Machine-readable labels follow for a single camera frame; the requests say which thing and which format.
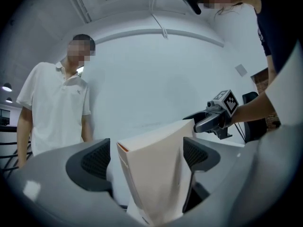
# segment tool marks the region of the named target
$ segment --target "white conduit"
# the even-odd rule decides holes
[[[151,0],[149,0],[149,10],[150,10],[150,13],[151,13],[151,15],[153,16],[153,18],[157,21],[157,23],[159,24],[159,26],[161,27],[162,32],[163,32],[163,37],[164,37],[165,39],[168,39],[169,36],[168,36],[168,34],[167,34],[166,29],[160,24],[160,22],[158,21],[156,15],[154,15],[154,14],[152,13],[152,12],[153,12],[153,5],[154,5],[154,3],[155,3],[155,0],[152,0],[152,6],[151,6]]]

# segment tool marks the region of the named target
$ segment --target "short black hair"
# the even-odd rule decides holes
[[[89,35],[84,35],[84,34],[75,35],[72,38],[72,40],[87,40],[89,41],[90,44],[90,51],[94,52],[96,49],[95,41]]]

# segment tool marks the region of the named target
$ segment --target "black metal railing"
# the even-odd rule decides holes
[[[17,133],[17,127],[15,127],[15,126],[0,126],[0,132],[12,132],[12,133],[15,132],[15,133]],[[30,141],[28,143],[29,143],[29,145],[27,146],[27,150],[31,147]],[[6,143],[0,142],[0,147],[1,146],[7,146],[7,145],[16,145],[17,146],[17,142],[6,142]],[[27,152],[27,160],[30,158],[30,156],[32,154],[33,154],[32,151]],[[1,169],[2,173],[9,172],[6,178],[9,178],[9,176],[12,174],[12,172],[19,168],[17,166],[17,164],[18,164],[18,159],[16,159],[17,157],[18,157],[17,149],[14,151],[14,153],[12,155],[0,156],[0,159],[8,158],[8,161],[5,164],[4,168]],[[15,162],[13,164],[13,167],[9,167],[12,160],[15,160]]]

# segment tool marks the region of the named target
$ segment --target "white polo shirt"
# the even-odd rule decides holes
[[[39,63],[29,74],[17,103],[33,114],[33,155],[81,142],[83,115],[90,114],[89,87],[78,74],[65,79],[61,63]]]

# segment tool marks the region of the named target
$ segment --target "black lamp shade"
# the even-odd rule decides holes
[[[13,100],[11,100],[11,98],[8,97],[8,98],[6,99],[6,102],[11,104],[11,103],[13,102]]]
[[[3,85],[3,90],[7,91],[7,92],[11,92],[12,89],[11,89],[11,84],[9,84],[8,82],[7,83],[4,83]]]

